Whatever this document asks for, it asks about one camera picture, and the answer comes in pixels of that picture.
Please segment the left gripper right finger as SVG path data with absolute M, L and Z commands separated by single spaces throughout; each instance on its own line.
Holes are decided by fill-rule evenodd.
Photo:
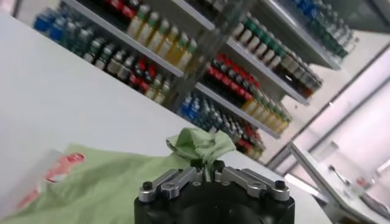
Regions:
M 213 175 L 217 182 L 237 184 L 251 197 L 260 198 L 265 192 L 276 201 L 290 199 L 289 188 L 284 181 L 272 181 L 250 169 L 235 169 L 216 160 L 213 162 Z

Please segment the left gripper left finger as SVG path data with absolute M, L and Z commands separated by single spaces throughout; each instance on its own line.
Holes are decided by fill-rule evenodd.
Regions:
M 154 181 L 145 181 L 139 189 L 138 199 L 143 203 L 154 201 L 160 194 L 168 200 L 177 198 L 191 182 L 204 179 L 204 168 L 189 166 L 186 169 L 169 169 Z

